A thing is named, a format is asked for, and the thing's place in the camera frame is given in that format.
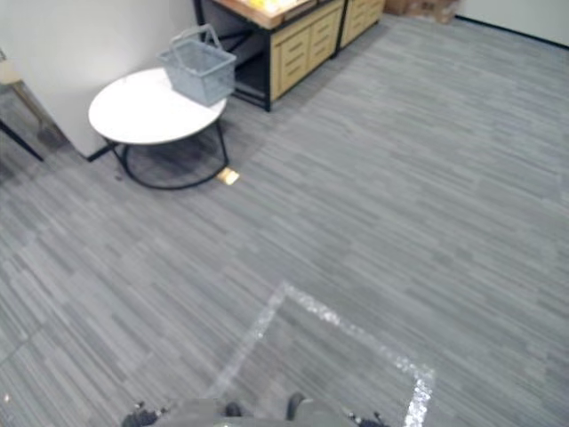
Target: wooden cabinet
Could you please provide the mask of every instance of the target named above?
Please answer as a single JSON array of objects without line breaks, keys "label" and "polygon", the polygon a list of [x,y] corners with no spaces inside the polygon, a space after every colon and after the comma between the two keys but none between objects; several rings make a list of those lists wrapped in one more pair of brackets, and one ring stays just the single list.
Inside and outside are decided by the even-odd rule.
[{"label": "wooden cabinet", "polygon": [[271,34],[272,101],[334,54],[346,1],[341,35],[343,47],[380,19],[385,0],[333,0]]},{"label": "wooden cabinet", "polygon": [[330,2],[271,36],[271,100],[332,56],[343,5]]},{"label": "wooden cabinet", "polygon": [[377,22],[383,14],[385,0],[347,0],[344,30],[341,35],[340,46],[354,40],[366,29]]}]

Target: drawer handle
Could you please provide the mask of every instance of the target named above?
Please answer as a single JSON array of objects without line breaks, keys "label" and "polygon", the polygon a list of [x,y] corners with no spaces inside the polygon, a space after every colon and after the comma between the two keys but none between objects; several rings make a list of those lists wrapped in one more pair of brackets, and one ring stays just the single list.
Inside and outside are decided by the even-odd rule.
[{"label": "drawer handle", "polygon": [[321,33],[322,31],[328,29],[329,27],[330,27],[330,24],[326,24],[324,27],[321,27],[321,28],[317,31],[317,33]]},{"label": "drawer handle", "polygon": [[326,50],[326,47],[323,47],[323,48],[320,49],[318,52],[316,52],[316,53],[314,54],[314,56],[316,56],[316,57],[320,56],[323,52],[325,53],[325,50]]},{"label": "drawer handle", "polygon": [[326,35],[326,36],[322,37],[320,40],[317,40],[316,42],[314,42],[313,46],[317,47],[319,44],[322,44],[323,42],[327,42],[329,38],[330,37],[328,35]]},{"label": "drawer handle", "polygon": [[293,71],[289,71],[288,73],[286,73],[287,77],[292,76],[294,73],[296,73],[299,69],[301,69],[301,66],[299,65],[298,67],[294,68]]},{"label": "drawer handle", "polygon": [[301,47],[303,44],[304,44],[304,42],[299,42],[299,43],[295,44],[293,47],[291,47],[291,48],[288,50],[288,52],[290,53],[290,52],[296,51],[296,50],[297,50],[299,47]]},{"label": "drawer handle", "polygon": [[288,62],[285,63],[285,67],[290,66],[291,64],[293,64],[294,62],[296,62],[297,60],[299,60],[300,58],[302,58],[304,56],[304,52],[299,53],[298,55],[296,55],[294,58],[292,58],[291,60],[289,60]]}]

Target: black metal table leg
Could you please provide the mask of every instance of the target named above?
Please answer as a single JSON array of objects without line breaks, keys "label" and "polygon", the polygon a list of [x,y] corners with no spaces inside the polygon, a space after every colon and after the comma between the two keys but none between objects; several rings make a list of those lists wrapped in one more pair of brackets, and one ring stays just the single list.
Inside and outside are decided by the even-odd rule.
[{"label": "black metal table leg", "polygon": [[0,120],[0,130],[6,133],[10,138],[12,138],[18,145],[20,145],[24,150],[26,150],[29,154],[35,157],[40,162],[44,160],[42,157],[36,153],[34,149],[32,149],[27,142],[25,142],[16,132],[14,132],[11,128],[8,127],[6,123]]},{"label": "black metal table leg", "polygon": [[116,144],[114,142],[107,141],[107,144],[111,145],[111,149],[112,149],[113,153],[115,153],[115,156],[116,156],[116,159],[118,160],[118,163],[123,167],[124,172],[129,176],[129,178],[131,178],[133,181],[137,182],[139,185],[141,185],[143,187],[147,187],[149,189],[164,189],[164,190],[189,189],[191,187],[195,187],[197,185],[200,185],[200,184],[203,184],[205,182],[212,180],[221,171],[223,171],[223,169],[225,169],[229,165],[229,157],[228,157],[228,152],[225,148],[225,141],[223,140],[223,132],[221,130],[220,120],[219,119],[216,120],[214,125],[216,128],[217,134],[218,134],[220,145],[221,145],[221,154],[223,155],[223,161],[222,161],[221,166],[219,168],[217,168],[215,171],[213,171],[212,173],[210,173],[209,175],[205,176],[204,178],[201,178],[197,181],[189,182],[186,184],[181,184],[181,185],[171,185],[171,186],[170,185],[157,185],[157,184],[153,184],[151,182],[143,181],[140,177],[138,177],[136,174],[134,174],[131,167],[129,166],[128,155],[129,155],[133,145],[125,144],[122,153],[119,153],[118,150],[116,149]]},{"label": "black metal table leg", "polygon": [[265,95],[265,100],[264,100],[264,107],[265,107],[265,111],[267,111],[268,113],[270,112],[271,109],[271,82],[270,82],[270,77],[271,77],[271,69],[270,69],[270,56],[271,56],[271,45],[270,45],[270,32],[269,31],[263,31],[263,61],[264,61],[264,74],[265,74],[265,85],[264,85],[264,95]]}]

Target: table top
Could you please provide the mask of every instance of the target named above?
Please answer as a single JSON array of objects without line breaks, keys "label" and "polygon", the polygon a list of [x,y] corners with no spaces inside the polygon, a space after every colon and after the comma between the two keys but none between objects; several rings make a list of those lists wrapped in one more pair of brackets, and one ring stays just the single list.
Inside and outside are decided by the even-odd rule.
[{"label": "table top", "polygon": [[213,0],[252,20],[260,27],[273,29],[299,13],[317,5],[317,0]]},{"label": "table top", "polygon": [[89,121],[102,136],[125,144],[159,144],[198,133],[225,109],[227,99],[211,107],[175,92],[163,68],[122,77],[91,103]]}]

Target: gray carpet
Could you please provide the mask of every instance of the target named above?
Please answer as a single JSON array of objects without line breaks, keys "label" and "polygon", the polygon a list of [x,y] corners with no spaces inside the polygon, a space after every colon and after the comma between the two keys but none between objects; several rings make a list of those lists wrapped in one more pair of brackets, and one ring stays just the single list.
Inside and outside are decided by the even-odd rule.
[{"label": "gray carpet", "polygon": [[203,395],[286,280],[435,369],[427,427],[566,425],[568,58],[388,17],[274,113],[229,103],[232,187],[150,191],[0,135],[0,420]]}]

